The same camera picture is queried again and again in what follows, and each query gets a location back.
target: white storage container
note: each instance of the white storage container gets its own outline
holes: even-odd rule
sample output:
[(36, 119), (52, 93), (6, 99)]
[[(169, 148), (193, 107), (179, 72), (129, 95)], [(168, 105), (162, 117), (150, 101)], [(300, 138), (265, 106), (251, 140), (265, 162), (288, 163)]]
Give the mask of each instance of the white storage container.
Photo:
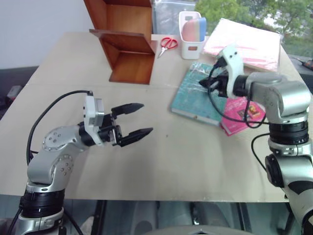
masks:
[(203, 48), (202, 42), (187, 42), (182, 38), (182, 28), (184, 24), (191, 19), (199, 19), (201, 14), (197, 11), (181, 11), (179, 13), (179, 33), (181, 38), (181, 56), (185, 60), (198, 60)]

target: pink paper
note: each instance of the pink paper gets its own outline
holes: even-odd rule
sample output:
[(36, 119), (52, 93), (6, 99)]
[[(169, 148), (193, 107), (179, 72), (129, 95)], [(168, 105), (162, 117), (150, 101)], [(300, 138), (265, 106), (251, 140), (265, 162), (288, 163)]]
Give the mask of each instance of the pink paper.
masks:
[[(247, 100), (245, 97), (238, 99), (227, 99), (224, 114), (234, 119), (244, 120), (244, 113), (246, 109)], [(265, 112), (261, 107), (255, 103), (250, 102), (248, 109), (248, 121), (261, 121)], [(222, 118), (221, 127), (225, 130), (228, 136), (234, 135), (247, 129), (247, 125), (243, 122), (230, 121), (226, 118)]]
[(217, 55), (224, 47), (235, 44), (245, 65), (277, 71), (280, 35), (226, 19), (220, 22), (204, 46), (204, 53)]

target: table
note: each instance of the table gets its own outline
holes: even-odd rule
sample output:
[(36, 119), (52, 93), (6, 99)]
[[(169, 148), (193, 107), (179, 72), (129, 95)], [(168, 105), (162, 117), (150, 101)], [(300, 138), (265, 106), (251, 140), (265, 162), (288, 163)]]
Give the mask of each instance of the table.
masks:
[[(160, 40), (162, 35), (153, 35)], [(213, 63), (208, 55), (200, 61)], [(177, 88), (192, 61), (182, 60), (180, 48), (155, 60), (150, 85), (110, 83), (110, 66), (96, 37), (66, 33), (33, 74), (0, 121), (0, 193), (23, 195), (25, 148), (29, 130), (58, 96), (78, 89), (93, 90), (105, 110), (130, 102), (144, 103), (136, 113), (119, 116), (124, 135), (146, 127), (154, 130), (126, 147), (91, 147), (76, 160), (66, 198), (101, 200), (188, 200), (283, 202), (250, 150), (250, 141), (267, 126), (227, 137), (218, 127), (195, 122), (169, 111)], [(280, 72), (300, 80), (281, 48)], [(51, 129), (83, 120), (84, 95), (62, 100), (38, 125), (32, 150), (39, 150)], [(264, 161), (267, 138), (255, 150)]]

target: wooden stand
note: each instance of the wooden stand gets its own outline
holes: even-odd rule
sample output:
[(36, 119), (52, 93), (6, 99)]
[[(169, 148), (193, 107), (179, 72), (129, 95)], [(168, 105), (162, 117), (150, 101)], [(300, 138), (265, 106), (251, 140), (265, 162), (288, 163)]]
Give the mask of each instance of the wooden stand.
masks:
[(84, 0), (112, 68), (110, 81), (149, 84), (157, 42), (150, 0)]

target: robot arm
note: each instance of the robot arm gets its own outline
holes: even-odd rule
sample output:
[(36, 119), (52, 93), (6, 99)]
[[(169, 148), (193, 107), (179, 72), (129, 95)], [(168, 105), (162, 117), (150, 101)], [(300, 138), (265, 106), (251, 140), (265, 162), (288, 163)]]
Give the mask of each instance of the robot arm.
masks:
[(269, 122), (268, 145), (273, 152), (266, 157), (268, 180), (282, 188), (289, 199), (303, 233), (313, 231), (313, 149), (308, 134), (311, 93), (299, 81), (289, 81), (274, 72), (244, 75), (243, 63), (234, 47), (220, 52), (215, 68), (226, 73), (200, 82), (219, 96), (246, 96), (262, 104)]
[(104, 147), (106, 142), (112, 142), (123, 147), (148, 135), (152, 128), (140, 129), (123, 137), (120, 126), (115, 123), (118, 115), (142, 107), (143, 104), (138, 103), (126, 104), (112, 108), (112, 113), (105, 115), (101, 99), (87, 95), (83, 122), (58, 127), (45, 136), (41, 151), (28, 165), (28, 182), (20, 201), (22, 212), (18, 217), (16, 235), (48, 229), (53, 230), (51, 234), (58, 234), (64, 214), (65, 188), (75, 159), (95, 144)]

